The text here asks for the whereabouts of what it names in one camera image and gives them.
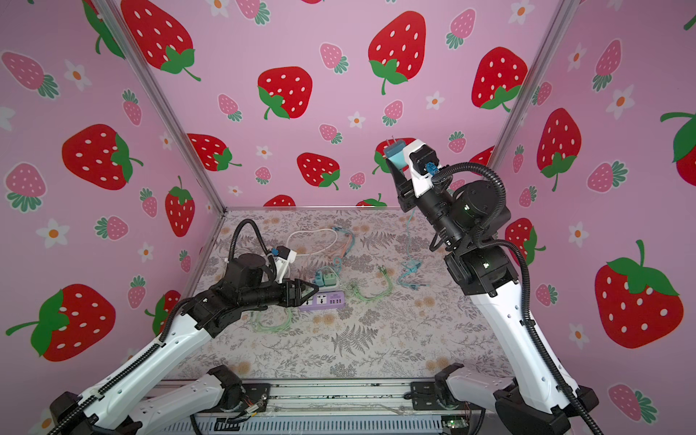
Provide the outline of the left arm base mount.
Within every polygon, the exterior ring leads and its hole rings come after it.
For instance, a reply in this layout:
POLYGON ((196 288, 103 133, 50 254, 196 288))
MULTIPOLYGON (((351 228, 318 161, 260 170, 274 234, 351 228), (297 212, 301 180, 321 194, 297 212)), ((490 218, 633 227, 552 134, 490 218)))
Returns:
POLYGON ((205 413, 244 414, 266 411, 271 384, 268 382, 246 382, 228 366, 214 367, 204 375, 204 384, 215 392, 213 406, 205 413))

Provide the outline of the teal charger plug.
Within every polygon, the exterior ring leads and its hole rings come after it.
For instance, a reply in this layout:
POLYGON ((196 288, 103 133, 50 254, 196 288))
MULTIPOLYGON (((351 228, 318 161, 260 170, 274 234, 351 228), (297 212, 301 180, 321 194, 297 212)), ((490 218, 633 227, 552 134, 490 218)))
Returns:
POLYGON ((397 168, 397 170, 404 171, 408 168, 408 163, 404 159, 403 150, 407 146, 403 139, 394 141, 389 144, 384 150, 384 157, 391 166, 397 168))

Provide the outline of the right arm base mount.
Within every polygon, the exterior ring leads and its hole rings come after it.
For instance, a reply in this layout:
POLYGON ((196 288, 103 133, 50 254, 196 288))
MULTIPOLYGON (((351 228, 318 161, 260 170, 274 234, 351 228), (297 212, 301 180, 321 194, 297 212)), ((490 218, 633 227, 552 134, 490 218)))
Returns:
POLYGON ((415 411, 481 411, 477 404, 456 399, 447 384, 449 377, 463 367, 455 362, 436 373, 432 380, 411 382, 404 400, 410 401, 415 411))

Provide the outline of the blue-grey charger plug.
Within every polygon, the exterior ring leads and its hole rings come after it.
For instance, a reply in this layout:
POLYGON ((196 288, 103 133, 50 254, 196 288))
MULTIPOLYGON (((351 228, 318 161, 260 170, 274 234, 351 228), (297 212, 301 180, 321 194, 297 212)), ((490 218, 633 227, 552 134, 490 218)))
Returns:
POLYGON ((315 273, 315 284, 317 286, 325 286, 326 285, 326 283, 324 282, 324 275, 320 271, 317 271, 315 273))

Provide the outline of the green charger plug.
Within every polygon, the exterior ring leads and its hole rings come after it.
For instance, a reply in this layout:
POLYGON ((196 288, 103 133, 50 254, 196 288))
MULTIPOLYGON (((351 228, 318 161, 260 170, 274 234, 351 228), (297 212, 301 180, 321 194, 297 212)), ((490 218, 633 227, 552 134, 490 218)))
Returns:
POLYGON ((323 273, 323 275, 324 275, 324 282, 326 283, 326 287, 336 286, 338 284, 338 277, 337 277, 336 273, 326 272, 326 273, 323 273))

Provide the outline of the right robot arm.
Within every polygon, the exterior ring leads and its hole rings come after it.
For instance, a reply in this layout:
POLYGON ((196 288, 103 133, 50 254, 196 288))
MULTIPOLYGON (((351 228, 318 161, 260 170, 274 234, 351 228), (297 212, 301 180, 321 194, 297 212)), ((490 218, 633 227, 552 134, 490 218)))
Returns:
POLYGON ((512 434, 565 434, 571 418, 601 433, 590 411, 595 392, 578 384, 554 355, 530 310, 530 276, 520 249, 497 239, 509 219, 506 191, 490 168, 472 162, 437 168, 386 161, 403 211, 418 208, 436 235, 430 249, 447 248, 447 270, 483 313, 513 368, 507 385, 473 379, 459 366, 446 374, 453 400, 472 402, 498 415, 512 434))

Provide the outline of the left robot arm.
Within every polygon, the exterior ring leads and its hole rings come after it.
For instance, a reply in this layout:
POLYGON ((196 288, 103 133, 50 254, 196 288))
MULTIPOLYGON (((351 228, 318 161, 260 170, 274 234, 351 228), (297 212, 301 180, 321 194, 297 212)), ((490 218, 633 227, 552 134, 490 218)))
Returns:
POLYGON ((181 361, 251 311, 299 307, 319 290, 287 277, 297 254, 286 246, 260 255, 228 255, 224 277, 175 304, 161 333, 101 382, 80 394, 64 393, 50 406, 54 434, 156 434, 200 411, 230 411, 242 422, 262 407, 239 379, 220 365, 199 380, 154 399, 147 394, 181 361))

